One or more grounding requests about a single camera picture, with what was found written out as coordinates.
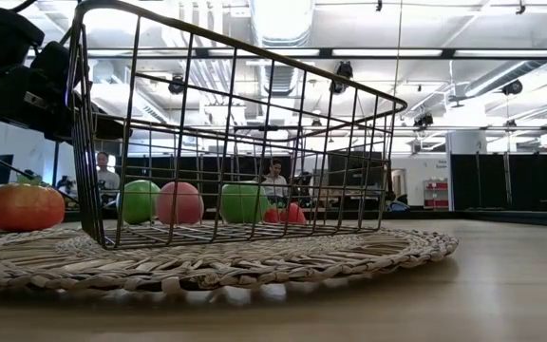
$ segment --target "woven placemat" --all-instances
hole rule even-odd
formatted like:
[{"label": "woven placemat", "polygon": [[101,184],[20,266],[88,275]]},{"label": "woven placemat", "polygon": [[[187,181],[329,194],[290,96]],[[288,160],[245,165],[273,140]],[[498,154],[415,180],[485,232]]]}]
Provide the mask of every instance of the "woven placemat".
[{"label": "woven placemat", "polygon": [[52,228],[0,235],[0,288],[166,294],[256,288],[389,273],[442,260],[457,245],[448,235],[382,229],[363,235],[105,250],[79,228]]}]

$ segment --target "person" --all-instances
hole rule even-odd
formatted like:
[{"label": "person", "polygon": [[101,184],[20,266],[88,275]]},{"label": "person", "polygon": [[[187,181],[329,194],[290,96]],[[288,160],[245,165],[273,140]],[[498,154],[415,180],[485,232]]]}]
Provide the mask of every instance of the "person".
[{"label": "person", "polygon": [[272,185],[286,185],[286,179],[280,176],[282,171],[282,161],[278,159],[272,159],[270,162],[270,173],[264,176],[263,188],[265,189],[265,195],[271,203],[283,203],[286,204],[286,198],[289,195],[289,189],[285,186],[272,186]]},{"label": "person", "polygon": [[111,172],[107,169],[109,164],[109,154],[106,152],[99,152],[96,156],[96,164],[99,167],[97,172],[97,178],[99,180],[99,187],[103,194],[108,196],[116,196],[115,191],[106,190],[119,190],[120,189],[120,176],[115,172]]}]

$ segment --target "black wire basket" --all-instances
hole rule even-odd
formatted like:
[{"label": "black wire basket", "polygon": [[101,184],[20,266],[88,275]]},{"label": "black wire basket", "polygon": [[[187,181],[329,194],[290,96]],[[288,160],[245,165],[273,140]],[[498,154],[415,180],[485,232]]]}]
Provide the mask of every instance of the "black wire basket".
[{"label": "black wire basket", "polygon": [[[123,123],[120,142],[96,138],[96,131],[102,129],[96,118],[104,114],[94,113],[90,105],[83,19],[96,9],[122,10],[137,18],[136,23],[128,23],[135,25],[135,36],[126,56],[131,59],[127,112],[106,116]],[[177,31],[186,39],[186,46],[174,51],[149,52],[160,60],[169,56],[179,61],[183,75],[165,78],[139,71],[137,65],[144,57],[141,23],[145,21]],[[213,48],[203,48],[206,41]],[[81,3],[71,28],[70,52],[67,105],[77,108],[73,145],[82,227],[104,248],[305,238],[370,233],[380,228],[389,186],[394,115],[406,108],[404,101],[271,50],[121,1]],[[222,86],[193,82],[192,67],[215,59],[227,70],[217,72]],[[286,98],[293,98],[294,105],[279,102],[274,91],[242,95],[236,76],[247,59],[260,65],[265,75],[262,89],[274,89],[277,69],[292,72],[295,85]],[[76,75],[81,75],[78,86],[73,84]],[[174,121],[133,115],[133,100],[142,82],[163,83],[171,93],[178,93],[181,109]],[[307,110],[315,84],[328,85],[325,100],[318,101],[323,104],[320,109]],[[193,112],[189,114],[186,108],[190,91],[218,99],[218,123],[194,123]],[[339,97],[351,106],[342,107],[336,100]],[[234,112],[239,104],[260,106],[262,123],[238,118]],[[365,113],[365,106],[374,109]],[[280,112],[287,113],[292,124],[276,124]],[[120,148],[116,173],[121,186],[112,191],[117,223],[104,220],[99,190],[95,156],[104,143],[117,143]],[[281,161],[270,169],[275,159]],[[284,166],[284,181],[275,176],[277,163]]]}]

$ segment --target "table surface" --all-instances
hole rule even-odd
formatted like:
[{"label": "table surface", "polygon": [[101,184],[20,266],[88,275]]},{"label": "table surface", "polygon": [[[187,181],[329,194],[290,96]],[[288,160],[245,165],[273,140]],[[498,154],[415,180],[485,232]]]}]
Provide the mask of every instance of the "table surface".
[{"label": "table surface", "polygon": [[450,233],[438,264],[242,308],[1,300],[0,341],[547,341],[547,227],[393,220]]}]

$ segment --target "green ball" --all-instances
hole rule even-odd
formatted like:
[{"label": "green ball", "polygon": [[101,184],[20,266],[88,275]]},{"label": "green ball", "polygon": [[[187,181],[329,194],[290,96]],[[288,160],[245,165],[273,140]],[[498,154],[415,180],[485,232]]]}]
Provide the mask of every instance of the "green ball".
[{"label": "green ball", "polygon": [[[156,215],[159,187],[150,180],[134,180],[123,187],[122,217],[128,224],[140,224]],[[120,194],[117,197],[120,208]]]},{"label": "green ball", "polygon": [[226,184],[221,191],[220,215],[227,223],[259,223],[270,203],[261,186],[256,195],[256,184]]}]

